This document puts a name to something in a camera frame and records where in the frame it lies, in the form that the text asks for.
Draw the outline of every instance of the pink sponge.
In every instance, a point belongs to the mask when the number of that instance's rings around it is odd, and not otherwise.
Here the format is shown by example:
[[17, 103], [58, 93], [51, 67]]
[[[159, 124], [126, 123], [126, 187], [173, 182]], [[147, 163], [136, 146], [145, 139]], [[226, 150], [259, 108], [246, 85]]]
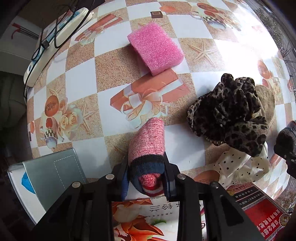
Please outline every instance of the pink sponge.
[[156, 23], [132, 32], [128, 40], [140, 54], [153, 76], [183, 61], [184, 54]]

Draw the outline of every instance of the white polka dot cloth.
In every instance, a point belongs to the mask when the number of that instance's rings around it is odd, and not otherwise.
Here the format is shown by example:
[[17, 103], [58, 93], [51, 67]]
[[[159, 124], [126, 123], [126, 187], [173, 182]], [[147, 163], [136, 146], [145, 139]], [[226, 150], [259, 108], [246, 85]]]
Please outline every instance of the white polka dot cloth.
[[233, 184], [258, 181], [269, 171], [267, 150], [265, 142], [257, 157], [251, 157], [234, 148], [224, 152], [213, 168], [220, 173], [219, 183], [227, 189]]

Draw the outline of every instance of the pink knit sock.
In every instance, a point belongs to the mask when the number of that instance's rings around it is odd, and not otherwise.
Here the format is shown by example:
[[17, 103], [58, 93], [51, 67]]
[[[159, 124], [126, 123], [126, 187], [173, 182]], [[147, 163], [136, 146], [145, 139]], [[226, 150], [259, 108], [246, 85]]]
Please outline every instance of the pink knit sock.
[[150, 118], [131, 140], [128, 150], [130, 180], [141, 193], [163, 193], [164, 151], [164, 122]]

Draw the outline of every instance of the leopard print fabric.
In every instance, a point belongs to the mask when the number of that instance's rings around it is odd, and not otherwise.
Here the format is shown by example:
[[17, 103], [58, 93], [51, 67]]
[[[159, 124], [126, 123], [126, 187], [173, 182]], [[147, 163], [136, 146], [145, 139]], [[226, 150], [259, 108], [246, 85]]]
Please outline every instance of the leopard print fabric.
[[192, 131], [212, 141], [226, 142], [250, 156], [258, 156], [268, 132], [252, 78], [223, 74], [213, 91], [199, 97], [187, 111]]

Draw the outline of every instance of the table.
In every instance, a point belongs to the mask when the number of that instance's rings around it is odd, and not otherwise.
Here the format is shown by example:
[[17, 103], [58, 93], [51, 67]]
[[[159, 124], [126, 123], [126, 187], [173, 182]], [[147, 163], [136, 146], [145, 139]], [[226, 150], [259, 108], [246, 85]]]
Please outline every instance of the table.
[[[124, 104], [115, 107], [112, 97], [123, 89], [119, 95], [128, 95], [130, 83], [149, 72], [127, 39], [149, 22], [158, 23], [183, 50], [183, 62], [172, 69], [187, 92], [158, 103], [156, 112], [140, 116], [136, 107], [129, 109], [136, 119], [131, 121]], [[86, 177], [99, 178], [121, 161], [130, 138], [153, 112], [165, 122], [169, 161], [182, 172], [194, 173], [216, 161], [225, 147], [195, 136], [186, 111], [197, 97], [213, 90], [223, 73], [251, 77], [275, 93], [276, 117], [267, 138], [271, 170], [256, 183], [275, 199], [289, 180], [285, 161], [273, 146], [278, 132], [296, 118], [294, 85], [270, 34], [242, 0], [113, 0], [96, 8], [92, 20], [57, 51], [29, 90], [33, 157], [74, 147]], [[149, 91], [157, 90], [152, 86]], [[144, 95], [140, 100], [148, 101]], [[44, 135], [57, 138], [57, 146], [46, 144]]]

